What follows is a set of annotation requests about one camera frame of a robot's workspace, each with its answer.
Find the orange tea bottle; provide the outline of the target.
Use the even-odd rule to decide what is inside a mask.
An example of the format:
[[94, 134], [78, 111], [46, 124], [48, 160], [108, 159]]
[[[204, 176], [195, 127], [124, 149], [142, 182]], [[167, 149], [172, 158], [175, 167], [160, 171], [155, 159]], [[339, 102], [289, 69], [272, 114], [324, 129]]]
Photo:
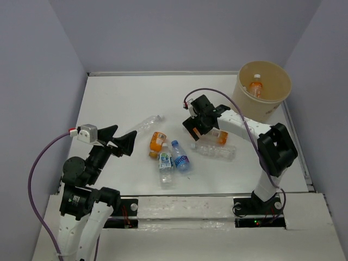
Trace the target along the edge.
[[261, 75], [255, 74], [253, 76], [252, 82], [250, 83], [248, 87], [248, 92], [256, 98], [261, 98], [262, 91], [263, 91], [263, 84], [261, 81]]
[[218, 129], [212, 129], [207, 134], [201, 135], [197, 128], [193, 129], [198, 135], [199, 140], [223, 146], [227, 142], [228, 133]]

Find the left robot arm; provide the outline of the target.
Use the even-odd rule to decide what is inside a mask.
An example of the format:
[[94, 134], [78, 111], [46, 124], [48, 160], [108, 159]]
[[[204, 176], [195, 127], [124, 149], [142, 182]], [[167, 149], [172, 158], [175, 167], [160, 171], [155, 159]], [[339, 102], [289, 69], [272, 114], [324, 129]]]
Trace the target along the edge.
[[116, 138], [117, 129], [117, 125], [98, 129], [87, 124], [68, 132], [92, 149], [86, 159], [71, 157], [63, 165], [57, 239], [61, 260], [89, 260], [105, 223], [117, 212], [121, 212], [125, 227], [132, 226], [118, 190], [92, 187], [111, 156], [130, 156], [133, 152], [137, 132]]

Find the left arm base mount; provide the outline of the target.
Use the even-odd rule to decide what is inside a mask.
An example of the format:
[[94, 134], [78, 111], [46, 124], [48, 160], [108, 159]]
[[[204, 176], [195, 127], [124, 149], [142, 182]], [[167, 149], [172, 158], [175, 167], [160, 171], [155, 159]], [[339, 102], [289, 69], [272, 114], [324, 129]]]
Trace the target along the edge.
[[135, 197], [122, 197], [118, 210], [107, 219], [104, 228], [133, 229], [138, 227], [139, 200]]

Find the clear bottle white cap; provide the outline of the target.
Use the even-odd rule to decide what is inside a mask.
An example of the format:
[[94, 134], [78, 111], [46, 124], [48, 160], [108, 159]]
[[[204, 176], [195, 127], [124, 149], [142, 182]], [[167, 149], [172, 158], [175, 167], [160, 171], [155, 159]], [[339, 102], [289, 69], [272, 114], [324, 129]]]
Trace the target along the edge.
[[204, 157], [224, 161], [232, 161], [237, 151], [235, 146], [218, 146], [199, 142], [191, 143], [190, 149]]

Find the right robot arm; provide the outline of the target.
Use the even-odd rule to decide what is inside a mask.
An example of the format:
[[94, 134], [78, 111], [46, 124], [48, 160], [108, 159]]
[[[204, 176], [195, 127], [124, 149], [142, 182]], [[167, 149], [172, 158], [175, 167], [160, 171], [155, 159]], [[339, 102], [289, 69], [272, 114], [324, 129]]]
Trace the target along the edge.
[[279, 189], [283, 173], [298, 157], [297, 149], [285, 125], [268, 125], [241, 116], [225, 105], [215, 107], [206, 95], [184, 102], [190, 113], [183, 126], [197, 141], [212, 129], [232, 133], [250, 141], [262, 168], [251, 209], [263, 213], [270, 207], [270, 199]]

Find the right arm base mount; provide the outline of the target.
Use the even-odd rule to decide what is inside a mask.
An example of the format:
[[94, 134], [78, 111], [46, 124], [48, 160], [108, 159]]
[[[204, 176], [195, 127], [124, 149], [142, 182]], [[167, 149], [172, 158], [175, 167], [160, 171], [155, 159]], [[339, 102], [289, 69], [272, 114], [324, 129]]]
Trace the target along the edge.
[[232, 212], [236, 228], [285, 228], [282, 202], [278, 196], [267, 202], [251, 197], [233, 199]]

